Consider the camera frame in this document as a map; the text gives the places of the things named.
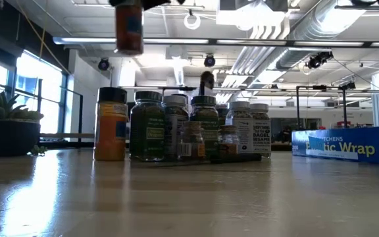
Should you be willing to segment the blue plastic wrap box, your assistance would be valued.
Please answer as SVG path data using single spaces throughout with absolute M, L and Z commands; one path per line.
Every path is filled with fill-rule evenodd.
M 379 127 L 291 133 L 294 156 L 379 164 Z

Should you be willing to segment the black metal stand frame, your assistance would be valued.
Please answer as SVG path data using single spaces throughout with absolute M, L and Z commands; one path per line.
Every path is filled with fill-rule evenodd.
M 341 91 L 343 99 L 343 127 L 347 128 L 347 103 L 346 103 L 346 91 L 355 89 L 354 83 L 350 82 L 344 86 L 326 86 L 326 85 L 314 85 L 314 86 L 296 86 L 295 95 L 296 95 L 296 111 L 297 111 L 297 128 L 301 129 L 301 117 L 300 117 L 300 104 L 299 104 L 299 91 L 300 89 L 306 90 L 318 90 L 319 92 L 327 92 L 329 89 L 335 89 Z

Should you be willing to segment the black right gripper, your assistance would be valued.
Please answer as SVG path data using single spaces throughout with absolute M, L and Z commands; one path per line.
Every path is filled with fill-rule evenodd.
M 143 0 L 143 9 L 149 10 L 154 7 L 158 7 L 165 4 L 170 4 L 172 1 L 178 2 L 180 5 L 183 5 L 186 0 Z M 109 4 L 112 7 L 117 6 L 142 6 L 141 0 L 109 0 Z

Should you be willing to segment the small brown lid glass jar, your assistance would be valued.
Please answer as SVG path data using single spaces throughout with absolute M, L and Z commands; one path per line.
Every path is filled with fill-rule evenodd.
M 202 161 L 205 159 L 205 143 L 201 122 L 186 121 L 181 127 L 178 158 L 182 161 Z
M 218 130 L 218 149 L 221 156 L 237 155 L 239 142 L 236 126 L 220 126 Z

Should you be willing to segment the small green succulent sprig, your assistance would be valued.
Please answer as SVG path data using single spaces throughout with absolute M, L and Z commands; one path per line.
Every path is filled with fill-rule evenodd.
M 38 146 L 35 145 L 31 150 L 30 154 L 33 156 L 44 156 L 45 153 L 47 152 L 47 148 L 45 146 Z

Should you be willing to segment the silver ventilation duct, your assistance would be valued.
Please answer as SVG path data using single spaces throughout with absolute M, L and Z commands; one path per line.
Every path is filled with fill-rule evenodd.
M 280 27 L 278 39 L 283 40 L 333 40 L 348 29 L 364 13 L 365 8 L 350 0 L 319 0 L 310 11 L 289 28 L 285 19 Z M 240 74 L 253 74 L 257 79 L 266 74 L 267 69 L 276 69 L 277 77 L 283 75 L 310 55 L 310 49 L 289 50 L 276 47 L 256 47 L 251 50 L 252 61 L 240 68 Z

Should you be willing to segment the white lid seasoning jar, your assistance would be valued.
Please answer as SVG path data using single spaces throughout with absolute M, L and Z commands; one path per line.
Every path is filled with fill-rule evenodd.
M 178 158 L 181 127 L 188 121 L 188 97 L 182 94 L 167 95 L 163 98 L 165 111 L 164 157 L 167 161 Z
M 261 159 L 270 159 L 271 121 L 268 116 L 268 105 L 252 103 L 249 112 L 253 117 L 253 153 Z
M 253 151 L 253 117 L 249 113 L 249 106 L 247 101 L 233 101 L 228 104 L 226 125 L 235 126 L 237 129 L 238 153 Z

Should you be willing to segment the red spice jar black lid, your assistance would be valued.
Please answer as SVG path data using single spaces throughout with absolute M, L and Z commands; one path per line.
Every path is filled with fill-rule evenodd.
M 124 55 L 143 53 L 142 7 L 139 1 L 115 7 L 116 51 Z

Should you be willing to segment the succulent plant in black pot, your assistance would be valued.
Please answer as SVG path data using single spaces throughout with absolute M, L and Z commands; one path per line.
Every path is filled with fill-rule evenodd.
M 0 90 L 0 157 L 25 155 L 39 140 L 44 115 L 25 105 L 16 106 L 17 98 L 9 99 Z

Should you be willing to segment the long ceiling light bar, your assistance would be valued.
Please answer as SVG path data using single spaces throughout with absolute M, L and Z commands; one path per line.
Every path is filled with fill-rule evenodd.
M 379 41 L 305 41 L 289 39 L 144 38 L 147 45 L 379 48 Z

